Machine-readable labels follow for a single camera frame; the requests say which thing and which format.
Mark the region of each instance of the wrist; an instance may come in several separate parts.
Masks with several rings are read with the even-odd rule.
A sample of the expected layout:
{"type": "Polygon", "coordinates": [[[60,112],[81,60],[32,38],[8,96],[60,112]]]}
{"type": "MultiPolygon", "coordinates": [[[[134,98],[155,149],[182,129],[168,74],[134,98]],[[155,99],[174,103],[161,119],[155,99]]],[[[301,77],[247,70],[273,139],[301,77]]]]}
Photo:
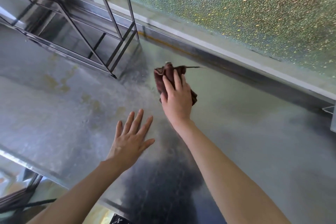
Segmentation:
{"type": "Polygon", "coordinates": [[[114,182],[125,170],[114,158],[101,161],[97,167],[101,171],[102,178],[114,182]]]}
{"type": "Polygon", "coordinates": [[[178,130],[184,129],[184,128],[189,128],[194,126],[194,122],[190,119],[180,119],[177,120],[173,125],[173,128],[178,132],[178,130]]]}

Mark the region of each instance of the metal shelving unit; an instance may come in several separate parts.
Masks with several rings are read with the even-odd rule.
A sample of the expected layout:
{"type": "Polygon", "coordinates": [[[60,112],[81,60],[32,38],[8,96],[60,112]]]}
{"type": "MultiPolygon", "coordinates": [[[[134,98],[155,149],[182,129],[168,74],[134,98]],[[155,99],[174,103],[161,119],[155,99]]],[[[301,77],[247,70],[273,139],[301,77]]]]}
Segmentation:
{"type": "Polygon", "coordinates": [[[112,30],[104,30],[102,28],[95,26],[92,23],[85,22],[80,18],[74,18],[74,16],[72,16],[71,13],[69,12],[63,0],[29,0],[29,2],[30,5],[28,5],[26,9],[24,9],[24,11],[12,23],[8,22],[5,18],[1,16],[0,16],[0,23],[18,30],[22,34],[26,35],[32,41],[42,46],[46,46],[51,50],[55,50],[59,53],[61,52],[65,56],[68,56],[75,61],[78,61],[80,63],[84,62],[89,66],[93,66],[97,69],[108,72],[111,74],[113,78],[117,78],[113,74],[113,71],[117,66],[118,62],[120,61],[122,55],[126,51],[127,47],[131,43],[134,36],[136,36],[137,40],[139,40],[139,35],[137,32],[137,27],[134,20],[130,0],[127,0],[132,20],[129,27],[125,27],[120,24],[118,25],[116,23],[114,14],[110,9],[107,0],[103,0],[103,2],[110,18],[109,19],[102,18],[93,14],[93,16],[96,16],[98,19],[104,19],[105,23],[112,25],[112,30]],[[61,16],[63,20],[65,18],[66,22],[71,25],[72,29],[77,33],[79,38],[89,48],[90,53],[89,55],[87,55],[87,57],[83,55],[83,53],[78,53],[74,50],[61,46],[60,44],[53,43],[47,37],[45,37],[46,35],[45,31],[47,31],[49,24],[57,16],[61,16]],[[22,18],[29,18],[29,21],[31,22],[25,28],[21,28],[18,25],[18,22],[22,18]],[[93,28],[101,33],[99,39],[96,41],[95,44],[92,43],[92,41],[90,43],[90,37],[88,37],[87,35],[85,36],[82,30],[80,30],[79,24],[82,24],[85,27],[93,28]],[[97,49],[99,48],[99,45],[102,43],[103,39],[107,35],[109,37],[116,39],[118,43],[116,44],[116,47],[114,48],[108,59],[104,59],[105,60],[104,61],[102,57],[100,57],[97,54],[97,49]]]}

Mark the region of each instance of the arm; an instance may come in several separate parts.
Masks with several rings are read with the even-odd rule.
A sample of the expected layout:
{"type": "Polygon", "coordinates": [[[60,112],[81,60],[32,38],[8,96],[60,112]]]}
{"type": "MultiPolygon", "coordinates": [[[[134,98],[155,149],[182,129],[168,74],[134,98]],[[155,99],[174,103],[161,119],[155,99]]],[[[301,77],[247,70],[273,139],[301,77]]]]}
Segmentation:
{"type": "Polygon", "coordinates": [[[290,223],[263,190],[235,165],[190,120],[191,93],[184,75],[174,71],[175,88],[163,78],[168,99],[162,107],[174,129],[187,144],[226,221],[231,224],[290,223]]]}
{"type": "Polygon", "coordinates": [[[144,141],[144,137],[153,121],[138,131],[144,111],[141,109],[134,119],[134,112],[128,116],[124,129],[121,121],[115,131],[115,139],[105,161],[92,171],[71,190],[49,205],[28,224],[80,224],[104,191],[127,169],[142,152],[154,143],[154,139],[144,141]]]}

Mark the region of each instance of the metal rail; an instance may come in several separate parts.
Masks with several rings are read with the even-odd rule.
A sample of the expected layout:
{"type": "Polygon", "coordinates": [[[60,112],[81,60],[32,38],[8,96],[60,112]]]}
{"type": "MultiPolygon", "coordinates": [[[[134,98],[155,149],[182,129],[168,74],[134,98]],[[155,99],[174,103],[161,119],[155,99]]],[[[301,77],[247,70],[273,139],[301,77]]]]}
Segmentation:
{"type": "Polygon", "coordinates": [[[55,10],[53,8],[49,8],[43,4],[40,4],[38,3],[39,0],[29,0],[30,1],[30,4],[29,6],[20,14],[20,16],[18,18],[16,18],[16,20],[13,22],[13,23],[10,23],[8,22],[6,19],[4,19],[3,17],[0,16],[0,18],[3,20],[3,22],[13,28],[13,29],[16,29],[18,30],[20,33],[26,35],[27,37],[31,38],[34,40],[34,42],[37,42],[37,43],[40,43],[44,46],[48,46],[49,48],[51,49],[55,49],[56,51],[58,52],[61,52],[62,54],[65,54],[66,56],[70,56],[71,58],[75,59],[75,60],[78,60],[80,62],[84,62],[90,66],[94,66],[95,68],[99,69],[99,70],[103,70],[103,71],[108,71],[112,77],[116,78],[116,76],[112,73],[113,70],[115,69],[115,67],[117,66],[118,62],[120,61],[122,55],[124,54],[126,48],[128,47],[128,45],[130,44],[130,42],[132,41],[134,35],[137,35],[137,39],[139,39],[139,36],[138,36],[138,32],[137,32],[137,27],[136,27],[136,23],[135,23],[135,20],[134,20],[134,15],[133,15],[133,10],[132,10],[132,6],[131,6],[131,2],[130,0],[127,0],[127,3],[128,3],[128,7],[129,7],[129,10],[130,10],[130,14],[131,14],[131,18],[132,18],[132,23],[131,23],[131,26],[127,28],[127,31],[124,35],[121,34],[120,32],[120,29],[119,29],[119,26],[118,24],[116,23],[115,21],[115,18],[113,16],[113,13],[109,7],[109,4],[108,4],[108,1],[107,0],[103,0],[104,4],[105,4],[105,7],[106,7],[106,10],[111,18],[111,22],[113,23],[113,26],[117,32],[117,35],[112,35],[108,32],[105,32],[95,26],[92,26],[88,23],[85,23],[84,21],[81,21],[80,19],[76,19],[76,18],[73,18],[70,14],[70,12],[68,11],[65,3],[63,2],[63,0],[45,0],[45,1],[51,1],[51,2],[54,2],[57,4],[58,6],[58,10],[55,10]],[[46,39],[43,39],[41,37],[39,37],[38,35],[35,35],[33,34],[32,32],[29,32],[25,29],[22,29],[18,26],[16,26],[17,22],[23,18],[33,7],[34,5],[37,5],[39,7],[43,7],[44,9],[48,9],[50,11],[53,11],[57,14],[61,14],[63,15],[63,17],[66,18],[66,20],[70,23],[70,25],[72,26],[72,28],[77,32],[77,34],[80,36],[80,38],[84,41],[84,43],[88,46],[88,48],[90,49],[90,54],[88,56],[88,58],[80,55],[79,53],[76,53],[76,52],[73,52],[71,50],[68,50],[58,44],[54,44],[52,42],[49,42],[48,40],[46,39]],[[95,28],[101,32],[103,32],[103,34],[101,35],[100,39],[97,41],[97,43],[93,46],[91,46],[91,44],[89,43],[89,41],[85,38],[85,36],[83,35],[83,33],[79,30],[78,26],[75,24],[75,21],[76,22],[80,22],[80,23],[83,23],[87,26],[90,26],[92,28],[95,28]],[[119,52],[121,46],[123,45],[123,43],[125,42],[125,40],[127,39],[129,33],[133,31],[133,33],[131,34],[131,36],[129,37],[129,39],[127,40],[127,42],[125,43],[124,47],[122,48],[122,50],[120,51],[120,54],[119,56],[117,57],[117,59],[115,60],[115,62],[113,63],[113,65],[111,66],[111,69],[109,69],[108,67],[110,66],[112,60],[114,59],[114,57],[116,56],[116,54],[119,52]],[[98,56],[98,54],[96,53],[96,50],[97,48],[99,47],[100,43],[102,42],[103,38],[106,36],[106,35],[109,35],[109,36],[112,36],[114,38],[117,38],[119,40],[119,43],[117,44],[116,48],[114,49],[114,51],[112,52],[111,56],[109,57],[108,61],[105,63],[103,62],[103,60],[98,56]],[[92,56],[95,56],[97,58],[97,60],[99,61],[99,63],[91,60],[91,57],[92,56]]]}

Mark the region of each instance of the left hand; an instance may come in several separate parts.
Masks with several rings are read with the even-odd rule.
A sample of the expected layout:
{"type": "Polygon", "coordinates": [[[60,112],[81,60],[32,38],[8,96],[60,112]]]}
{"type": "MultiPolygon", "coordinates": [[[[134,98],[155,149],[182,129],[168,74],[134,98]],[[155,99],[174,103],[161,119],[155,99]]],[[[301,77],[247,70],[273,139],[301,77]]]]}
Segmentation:
{"type": "Polygon", "coordinates": [[[144,141],[145,135],[153,121],[153,116],[150,116],[145,125],[139,129],[143,114],[144,111],[140,109],[134,119],[134,112],[131,112],[124,129],[122,128],[121,120],[117,123],[114,142],[107,155],[107,160],[114,160],[122,172],[133,166],[144,150],[155,142],[154,138],[144,141]]]}

